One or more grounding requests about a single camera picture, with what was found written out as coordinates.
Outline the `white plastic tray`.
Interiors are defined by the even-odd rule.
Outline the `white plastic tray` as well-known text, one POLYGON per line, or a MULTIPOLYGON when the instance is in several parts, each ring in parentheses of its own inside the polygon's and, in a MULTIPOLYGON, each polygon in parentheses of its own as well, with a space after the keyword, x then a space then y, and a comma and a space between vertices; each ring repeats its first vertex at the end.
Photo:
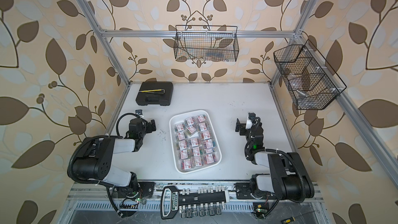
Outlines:
POLYGON ((174 165, 180 174, 190 174, 217 166, 222 152, 205 110, 173 116, 169 121, 174 165))

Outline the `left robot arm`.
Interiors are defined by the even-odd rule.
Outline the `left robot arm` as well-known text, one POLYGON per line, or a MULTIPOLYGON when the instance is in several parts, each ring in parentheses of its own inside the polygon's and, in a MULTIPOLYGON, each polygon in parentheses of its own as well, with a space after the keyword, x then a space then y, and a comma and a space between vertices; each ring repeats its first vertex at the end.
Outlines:
POLYGON ((88 137, 77 146, 68 163, 68 177, 79 184, 104 186, 113 210, 127 217, 129 208, 146 204, 145 190, 136 173, 112 164, 113 156, 138 152, 144 137, 156 129, 155 120, 144 119, 141 110, 123 114, 116 122, 116 135, 88 137))

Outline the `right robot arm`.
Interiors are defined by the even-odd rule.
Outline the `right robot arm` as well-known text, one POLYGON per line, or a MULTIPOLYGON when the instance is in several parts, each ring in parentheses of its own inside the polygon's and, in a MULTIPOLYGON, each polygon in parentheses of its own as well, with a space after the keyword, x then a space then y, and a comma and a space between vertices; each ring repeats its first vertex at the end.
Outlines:
POLYGON ((249 181, 250 195, 261 199, 267 193, 278 200, 302 203, 314 197, 312 180, 297 152, 284 152, 264 146, 261 118, 248 113, 245 123, 236 122, 235 131, 246 138, 246 160, 269 169, 268 174, 254 174, 249 181))

